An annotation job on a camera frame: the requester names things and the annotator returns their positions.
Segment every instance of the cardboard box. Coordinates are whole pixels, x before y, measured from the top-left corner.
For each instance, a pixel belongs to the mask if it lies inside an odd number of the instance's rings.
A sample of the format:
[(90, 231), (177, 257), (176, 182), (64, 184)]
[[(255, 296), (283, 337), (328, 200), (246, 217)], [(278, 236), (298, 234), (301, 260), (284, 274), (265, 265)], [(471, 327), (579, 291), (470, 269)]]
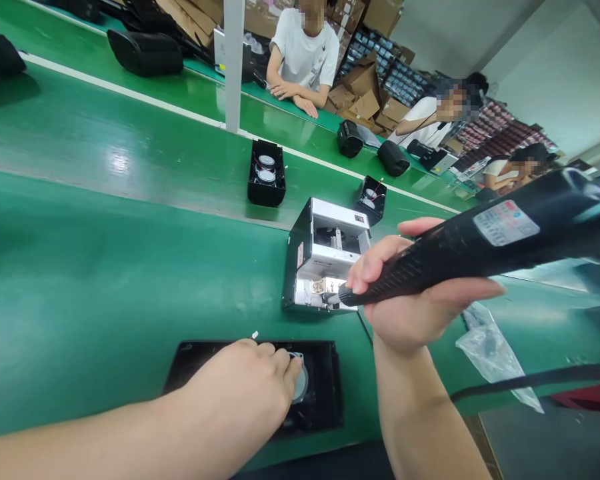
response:
[(211, 43), (212, 37), (208, 36), (205, 31), (194, 22), (176, 0), (156, 0), (156, 2), (165, 13), (172, 16), (178, 26), (189, 36), (189, 38), (195, 41), (195, 36), (197, 35), (204, 46), (208, 46)]
[(342, 79), (342, 84), (357, 97), (372, 90), (378, 104), (381, 100), (380, 82), (375, 71), (375, 52), (358, 61), (358, 64)]
[(399, 122), (384, 116), (382, 113), (375, 118), (376, 125), (386, 128), (386, 130), (394, 131)]
[(180, 8), (187, 12), (187, 15), (194, 21), (196, 24), (202, 28), (205, 32), (206, 36), (213, 37), (213, 29), (216, 26), (216, 23), (212, 20), (210, 16), (192, 4), (189, 0), (175, 0)]
[(460, 142), (460, 140), (452, 139), (447, 142), (447, 148), (460, 154), (462, 153), (462, 148), (464, 148), (464, 145), (462, 142)]
[(411, 110), (408, 106), (398, 102), (393, 97), (388, 97), (385, 101), (384, 106), (382, 107), (381, 113), (385, 117), (390, 118), (396, 122), (401, 122), (406, 114)]
[(206, 13), (216, 24), (222, 24), (225, 16), (223, 0), (190, 0), (196, 7)]
[(368, 120), (380, 110), (380, 105), (378, 105), (378, 100), (375, 99), (373, 92), (369, 90), (356, 100), (349, 110), (356, 115), (360, 115), (360, 117), (365, 120)]
[(363, 0), (338, 0), (334, 7), (327, 8), (327, 18), (351, 34), (358, 26), (364, 11)]
[(400, 55), (398, 55), (398, 60), (407, 65), (410, 65), (413, 59), (415, 58), (415, 52), (413, 50), (409, 50), (406, 47), (400, 48)]
[(382, 135), (386, 132), (384, 127), (381, 127), (378, 124), (375, 124), (374, 126), (372, 126), (371, 131), (374, 132), (376, 135)]
[(331, 100), (334, 105), (338, 106), (338, 108), (347, 103), (348, 105), (345, 106), (345, 108), (349, 108), (353, 105), (353, 102), (355, 102), (355, 95), (347, 90), (344, 85), (338, 85), (332, 88), (327, 98)]
[(294, 5), (295, 0), (247, 0), (245, 30), (272, 39), (282, 10)]
[(337, 115), (338, 106), (334, 102), (332, 102), (332, 100), (330, 98), (327, 98), (327, 102), (325, 103), (325, 108), (323, 110), (326, 110), (330, 113), (334, 113)]
[(369, 8), (363, 22), (384, 37), (390, 37), (400, 16), (402, 0), (369, 0)]
[(327, 23), (330, 24), (331, 28), (335, 32), (338, 40), (340, 40), (340, 50), (338, 51), (338, 62), (336, 65), (340, 65), (342, 63), (342, 59), (345, 57), (347, 53), (347, 48), (349, 48), (349, 44), (351, 42), (351, 34), (342, 28), (340, 25), (337, 25), (333, 20), (327, 19)]
[(373, 122), (370, 120), (366, 120), (362, 118), (360, 115), (356, 115), (349, 109), (340, 109), (338, 110), (338, 116), (344, 118), (345, 120), (351, 120), (358, 125), (364, 125), (366, 128), (370, 129), (373, 126)]

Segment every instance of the plastic bag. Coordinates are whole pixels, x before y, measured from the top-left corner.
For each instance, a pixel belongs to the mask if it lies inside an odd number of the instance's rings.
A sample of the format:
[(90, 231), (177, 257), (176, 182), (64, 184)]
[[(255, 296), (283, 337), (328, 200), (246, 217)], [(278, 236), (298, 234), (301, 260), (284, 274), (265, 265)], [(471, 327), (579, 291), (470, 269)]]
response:
[[(455, 342), (455, 346), (465, 352), (473, 366), (489, 383), (524, 376), (525, 372), (518, 358), (488, 308), (475, 302), (462, 313), (462, 316), (469, 331)], [(511, 392), (520, 402), (538, 413), (544, 413), (540, 400), (532, 388)]]

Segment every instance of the metal pole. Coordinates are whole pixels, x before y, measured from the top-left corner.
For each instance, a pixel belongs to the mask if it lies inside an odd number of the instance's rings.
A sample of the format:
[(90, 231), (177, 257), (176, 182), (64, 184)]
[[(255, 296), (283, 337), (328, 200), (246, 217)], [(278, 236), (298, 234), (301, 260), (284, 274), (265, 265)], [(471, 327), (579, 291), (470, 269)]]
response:
[(245, 0), (225, 0), (225, 122), (232, 133), (240, 128), (244, 30)]

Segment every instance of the hand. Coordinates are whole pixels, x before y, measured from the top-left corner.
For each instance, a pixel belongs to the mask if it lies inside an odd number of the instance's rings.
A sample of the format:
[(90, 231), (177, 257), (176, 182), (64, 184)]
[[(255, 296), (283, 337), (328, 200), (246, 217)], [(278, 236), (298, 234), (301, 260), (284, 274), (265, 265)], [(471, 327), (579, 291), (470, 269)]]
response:
[(271, 94), (277, 97), (278, 100), (284, 100), (285, 98), (300, 94), (300, 85), (284, 81), (278, 85), (272, 86)]
[[(398, 230), (403, 235), (420, 235), (442, 222), (424, 217), (402, 222)], [(412, 244), (398, 235), (383, 238), (352, 266), (347, 286), (354, 293), (366, 292), (369, 284), (380, 276), (384, 262)], [(474, 301), (504, 293), (502, 285), (486, 278), (446, 280), (420, 295), (365, 305), (365, 316), (384, 344), (402, 355), (411, 355), (440, 338), (448, 324)]]
[(300, 95), (295, 95), (293, 97), (293, 102), (295, 103), (296, 107), (298, 107), (300, 110), (304, 110), (304, 112), (311, 118), (318, 118), (318, 110), (315, 108), (315, 105), (311, 100), (304, 99)]
[(240, 340), (220, 350), (174, 394), (181, 417), (195, 418), (191, 429), (203, 431), (224, 466), (236, 471), (284, 421), (301, 368), (300, 358), (290, 362), (284, 349)]

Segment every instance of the sticker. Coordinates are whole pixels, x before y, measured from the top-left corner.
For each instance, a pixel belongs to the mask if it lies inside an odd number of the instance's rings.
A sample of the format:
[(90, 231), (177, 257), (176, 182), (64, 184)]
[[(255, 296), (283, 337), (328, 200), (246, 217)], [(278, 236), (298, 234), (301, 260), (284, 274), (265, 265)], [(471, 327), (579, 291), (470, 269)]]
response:
[(534, 236), (540, 227), (513, 200), (504, 201), (473, 218), (480, 233), (494, 247)]
[(301, 242), (300, 245), (298, 245), (298, 266), (297, 268), (300, 268), (302, 266), (302, 262), (304, 262), (305, 260), (305, 243)]

